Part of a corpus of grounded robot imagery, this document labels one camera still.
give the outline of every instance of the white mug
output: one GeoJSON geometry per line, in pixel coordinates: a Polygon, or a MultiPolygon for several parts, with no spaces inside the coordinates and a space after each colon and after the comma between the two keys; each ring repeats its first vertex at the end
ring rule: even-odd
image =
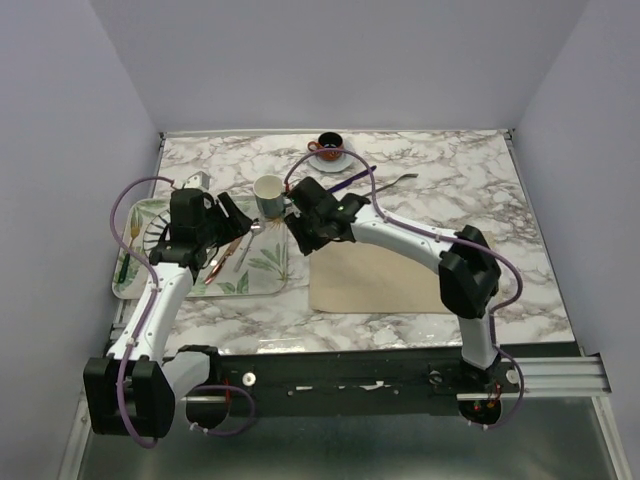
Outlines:
{"type": "Polygon", "coordinates": [[[265,218],[284,215],[284,183],[275,175],[264,175],[253,183],[258,210],[265,218]]]}

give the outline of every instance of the gray floor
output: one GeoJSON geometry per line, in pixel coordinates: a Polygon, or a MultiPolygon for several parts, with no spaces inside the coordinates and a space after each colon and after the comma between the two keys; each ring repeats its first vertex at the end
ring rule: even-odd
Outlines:
{"type": "Polygon", "coordinates": [[[576,399],[529,400],[490,432],[425,415],[281,418],[212,439],[180,417],[152,451],[92,435],[80,478],[606,480],[612,472],[592,403],[576,399]]]}

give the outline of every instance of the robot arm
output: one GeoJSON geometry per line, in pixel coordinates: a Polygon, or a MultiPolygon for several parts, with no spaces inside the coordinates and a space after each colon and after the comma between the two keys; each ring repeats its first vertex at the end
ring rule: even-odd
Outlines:
{"type": "MultiPolygon", "coordinates": [[[[497,293],[500,269],[490,255],[438,240],[440,236],[457,236],[487,247],[479,230],[467,226],[454,232],[405,219],[407,224],[431,230],[437,237],[419,235],[384,222],[364,197],[347,194],[336,200],[312,178],[299,182],[289,197],[299,212],[288,215],[285,223],[303,254],[331,241],[358,241],[421,263],[440,276],[442,301],[458,316],[463,360],[480,372],[496,365],[499,356],[491,338],[488,304],[497,293]]],[[[116,374],[141,320],[144,324],[127,358],[125,391],[127,410],[133,412],[129,417],[139,435],[164,437],[177,401],[198,385],[220,383],[220,360],[215,347],[188,346],[170,362],[161,364],[178,309],[206,264],[206,249],[225,245],[250,229],[251,219],[237,209],[227,194],[218,198],[219,202],[197,189],[172,194],[170,238],[165,232],[149,258],[159,285],[147,282],[123,335],[106,357],[92,358],[85,367],[85,390],[96,433],[127,434],[116,402],[116,374]],[[156,299],[145,315],[145,306],[155,288],[156,299]]]]}
{"type": "Polygon", "coordinates": [[[289,197],[299,215],[291,214],[285,221],[302,253],[308,255],[330,241],[362,242],[424,265],[440,276],[442,301],[458,316],[463,360],[480,370],[494,365],[498,352],[491,334],[488,304],[498,292],[500,268],[494,258],[476,249],[437,240],[458,237],[488,247],[478,229],[467,226],[462,232],[455,232],[394,215],[403,223],[432,231],[436,238],[419,235],[384,222],[364,197],[347,194],[336,200],[310,177],[299,182],[289,197]]]}
{"type": "Polygon", "coordinates": [[[182,301],[206,266],[207,249],[245,235],[252,220],[228,194],[222,193],[216,200],[195,188],[174,191],[169,208],[171,222],[149,255],[158,285],[148,279],[123,335],[106,357],[91,358],[85,366],[85,390],[96,433],[127,434],[116,398],[116,377],[122,362],[126,361],[123,388],[127,410],[133,412],[129,417],[141,436],[164,437],[176,402],[207,380],[218,380],[215,348],[187,347],[161,365],[164,348],[182,301]],[[149,305],[153,290],[157,290],[155,301],[149,305]]]}

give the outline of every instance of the white marble surface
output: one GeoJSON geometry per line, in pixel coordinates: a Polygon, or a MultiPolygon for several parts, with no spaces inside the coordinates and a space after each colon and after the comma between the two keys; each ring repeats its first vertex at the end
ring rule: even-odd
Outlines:
{"type": "MultiPolygon", "coordinates": [[[[502,134],[482,132],[346,133],[353,148],[378,166],[380,184],[419,173],[380,194],[391,212],[437,226],[472,224],[491,232],[495,249],[521,270],[524,294],[500,311],[501,343],[571,341],[573,334],[542,241],[527,207],[502,134]]],[[[260,175],[284,177],[312,134],[169,138],[160,174],[176,179],[204,170],[212,193],[247,194],[260,175]]],[[[339,174],[301,167],[294,178],[313,175],[329,187],[361,171],[355,162],[339,174]]],[[[367,182],[350,191],[364,193],[367,182]]],[[[168,196],[164,184],[156,196],[168,196]]],[[[186,300],[167,343],[167,354],[185,344],[210,344],[226,354],[371,350],[459,345],[453,315],[326,314],[308,304],[308,260],[289,236],[289,281],[278,294],[243,299],[186,300]]],[[[509,273],[501,278],[513,292],[509,273]]],[[[125,308],[124,319],[133,302],[125,308]]]]}

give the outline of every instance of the gray wall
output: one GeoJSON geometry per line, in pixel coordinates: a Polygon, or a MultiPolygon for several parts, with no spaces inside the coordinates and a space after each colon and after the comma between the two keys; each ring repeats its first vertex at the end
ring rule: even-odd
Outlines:
{"type": "Polygon", "coordinates": [[[640,3],[593,0],[529,105],[516,149],[572,325],[602,353],[640,476],[640,3]]]}
{"type": "Polygon", "coordinates": [[[56,478],[115,302],[108,217],[158,136],[84,0],[0,15],[0,478],[56,478]]]}
{"type": "Polygon", "coordinates": [[[162,130],[513,127],[586,0],[91,0],[162,130]]]}

